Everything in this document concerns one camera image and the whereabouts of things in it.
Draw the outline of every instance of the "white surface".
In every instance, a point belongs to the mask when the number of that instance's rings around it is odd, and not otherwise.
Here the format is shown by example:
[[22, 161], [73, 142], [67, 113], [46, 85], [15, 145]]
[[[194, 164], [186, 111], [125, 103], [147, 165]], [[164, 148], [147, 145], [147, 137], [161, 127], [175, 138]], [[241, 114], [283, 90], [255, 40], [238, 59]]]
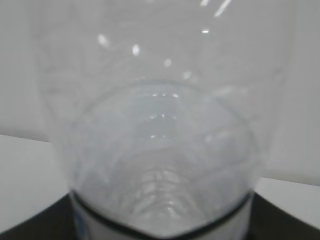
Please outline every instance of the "white surface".
[[0, 232], [68, 192], [48, 142], [0, 135], [0, 159]]
[[[320, 186], [320, 1], [298, 3], [292, 71], [265, 176]], [[45, 140], [26, 4], [0, 0], [0, 134]]]
[[[54, 158], [48, 142], [0, 135], [0, 233], [67, 194]], [[320, 229], [320, 187], [261, 178], [256, 191]]]

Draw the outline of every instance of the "black ring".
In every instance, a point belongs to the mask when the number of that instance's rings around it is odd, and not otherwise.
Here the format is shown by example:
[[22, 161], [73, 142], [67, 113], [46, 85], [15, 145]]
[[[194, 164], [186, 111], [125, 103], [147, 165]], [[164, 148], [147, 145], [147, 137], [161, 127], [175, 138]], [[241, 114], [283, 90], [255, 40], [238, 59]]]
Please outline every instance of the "black ring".
[[151, 237], [148, 236], [140, 231], [131, 229], [129, 227], [126, 227], [124, 225], [121, 225], [117, 222], [114, 222], [110, 219], [107, 219], [106, 217], [102, 216], [101, 214], [95, 212], [94, 210], [90, 209], [87, 207], [85, 202], [73, 191], [71, 192], [73, 199], [81, 205], [81, 207], [89, 214], [91, 215], [94, 219], [96, 219], [98, 222], [101, 222], [103, 225], [106, 225], [110, 229], [119, 232], [122, 235], [129, 236], [130, 238], [137, 239], [137, 240], [192, 240], [195, 238], [198, 238], [202, 235], [205, 235], [208, 232], [213, 231], [214, 229], [220, 227], [221, 225], [225, 224], [228, 222], [233, 216], [235, 216], [245, 205], [249, 200], [251, 199], [251, 196], [253, 195], [253, 192], [250, 191], [247, 193], [239, 202], [238, 204], [227, 214], [224, 216], [218, 218], [217, 220], [202, 226], [200, 228], [197, 228], [191, 232], [185, 233], [180, 236], [175, 236], [172, 238], [156, 238], [156, 237]]

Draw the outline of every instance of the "white wall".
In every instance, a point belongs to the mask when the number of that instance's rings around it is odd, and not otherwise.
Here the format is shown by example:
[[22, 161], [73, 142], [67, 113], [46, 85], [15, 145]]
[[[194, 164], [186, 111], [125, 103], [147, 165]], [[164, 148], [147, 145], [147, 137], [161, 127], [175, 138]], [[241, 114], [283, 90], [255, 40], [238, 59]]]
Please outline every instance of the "white wall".
[[[299, 1], [292, 71], [267, 177], [320, 186], [320, 1]], [[0, 134], [46, 140], [23, 0], [0, 0]]]

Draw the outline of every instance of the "clear plastic bottle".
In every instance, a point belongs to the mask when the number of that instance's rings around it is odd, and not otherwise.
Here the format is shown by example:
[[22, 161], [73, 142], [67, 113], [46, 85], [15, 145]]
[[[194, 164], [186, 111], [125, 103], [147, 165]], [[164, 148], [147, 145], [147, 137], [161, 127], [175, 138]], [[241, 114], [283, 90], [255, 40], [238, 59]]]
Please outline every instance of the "clear plastic bottle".
[[34, 0], [50, 139], [82, 239], [240, 240], [292, 0]]

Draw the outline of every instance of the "black surface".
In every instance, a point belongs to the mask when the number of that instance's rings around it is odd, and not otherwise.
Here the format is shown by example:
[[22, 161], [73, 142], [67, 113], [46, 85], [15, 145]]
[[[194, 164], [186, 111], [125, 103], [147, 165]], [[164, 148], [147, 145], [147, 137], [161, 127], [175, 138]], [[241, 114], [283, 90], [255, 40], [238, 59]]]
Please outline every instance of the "black surface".
[[[76, 240], [69, 197], [0, 234], [0, 240]], [[246, 240], [320, 240], [320, 231], [255, 194]]]

